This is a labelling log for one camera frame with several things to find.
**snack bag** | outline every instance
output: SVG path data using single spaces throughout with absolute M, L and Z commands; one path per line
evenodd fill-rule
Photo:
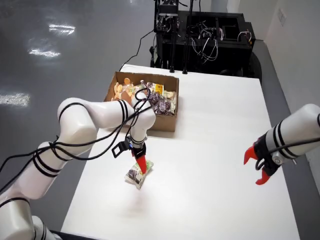
M 143 174 L 140 170 L 138 163 L 135 163 L 132 168 L 124 176 L 124 179 L 134 184 L 137 189 L 140 190 L 148 172 L 153 167 L 154 163 L 152 161 L 146 160 L 146 173 Z
M 153 82 L 147 82 L 146 86 L 150 89 L 152 93 L 156 92 L 160 94 L 162 97 L 164 96 L 164 93 L 165 93 L 164 85 L 153 83 Z
M 176 105 L 177 105 L 177 93 L 175 91 L 164 91 L 164 98 L 170 102 L 169 112 L 175 114 Z

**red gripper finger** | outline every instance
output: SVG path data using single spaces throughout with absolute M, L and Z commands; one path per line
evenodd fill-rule
M 244 154 L 244 164 L 246 164 L 249 159 L 255 159 L 255 160 L 258 160 L 258 157 L 255 153 L 255 148 L 254 146 L 252 147 L 249 147 L 247 151 L 245 151 L 245 154 Z
M 146 158 L 145 156 L 141 156 L 139 157 L 136 162 L 138 163 L 140 169 L 141 169 L 141 172 L 143 174 L 145 174 L 147 172 L 147 163 L 146 163 Z
M 270 176 L 268 176 L 268 175 L 266 174 L 266 172 L 262 170 L 262 178 L 261 178 L 261 179 L 258 179 L 258 180 L 255 182 L 255 184 L 257 184 L 257 185 L 263 185 L 263 184 L 265 184 L 265 183 L 269 180 L 269 178 L 270 178 Z

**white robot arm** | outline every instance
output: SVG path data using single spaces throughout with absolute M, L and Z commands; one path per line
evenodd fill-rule
M 61 103 L 57 115 L 60 136 L 57 143 L 61 148 L 50 148 L 43 142 L 11 187 L 0 195 L 0 240 L 54 240 L 54 236 L 37 217 L 31 217 L 29 199 L 40 199 L 48 191 L 61 169 L 72 157 L 85 153 L 97 138 L 97 128 L 115 128 L 125 121 L 130 125 L 130 144 L 141 171 L 146 171 L 146 133 L 156 120 L 156 115 L 146 95 L 139 92 L 132 100 L 134 108 L 124 100 L 111 102 L 89 102 L 79 98 L 68 98 Z
M 320 145 L 320 107 L 307 104 L 267 131 L 244 154 L 244 164 L 257 160 L 255 169 L 262 169 L 257 185 L 265 184 L 284 163 Z

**glossy floor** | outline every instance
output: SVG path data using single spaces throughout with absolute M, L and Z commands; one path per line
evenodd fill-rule
M 141 36 L 153 29 L 153 18 L 152 0 L 2 0 L 0 163 L 55 140 L 60 134 L 57 108 L 64 99 L 101 101 L 113 73 L 136 53 Z M 150 64 L 152 41 L 152 34 L 143 40 L 131 64 Z M 290 112 L 266 45 L 256 41 L 254 52 L 274 125 Z M 0 185 L 26 161 L 12 160 L 0 175 Z M 285 178 L 301 239 L 316 239 L 320 199 L 307 160 L 302 157 L 300 162 L 298 167 L 284 167 Z M 31 201 L 32 213 L 50 229 L 61 229 L 84 164 L 68 163 L 48 193 Z

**white tabletop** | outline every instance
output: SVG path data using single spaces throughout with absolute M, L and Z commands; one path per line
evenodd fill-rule
M 124 179 L 135 163 L 129 151 L 87 162 L 62 232 L 103 240 L 299 239 L 282 169 L 258 186 L 255 161 L 244 166 L 246 149 L 271 127 L 258 79 L 122 71 L 180 79 L 175 133 L 149 133 L 154 166 L 141 190 Z M 110 141 L 96 143 L 90 157 Z

